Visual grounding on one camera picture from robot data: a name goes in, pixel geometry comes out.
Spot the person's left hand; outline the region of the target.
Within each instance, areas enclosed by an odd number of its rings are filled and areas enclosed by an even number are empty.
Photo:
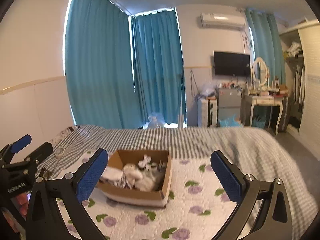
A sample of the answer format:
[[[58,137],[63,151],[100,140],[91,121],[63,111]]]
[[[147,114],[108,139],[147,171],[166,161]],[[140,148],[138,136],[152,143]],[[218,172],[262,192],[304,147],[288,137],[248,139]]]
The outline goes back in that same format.
[[[29,204],[28,194],[24,192],[16,196],[15,198],[13,198],[13,204],[16,207],[16,209],[19,211],[20,215],[24,219],[26,219],[28,204]],[[10,213],[8,213],[7,211],[2,211],[2,213],[6,218],[7,222],[9,223],[9,225],[11,226],[11,228],[13,229],[13,231],[17,233],[18,232],[17,224],[15,221],[12,220]]]

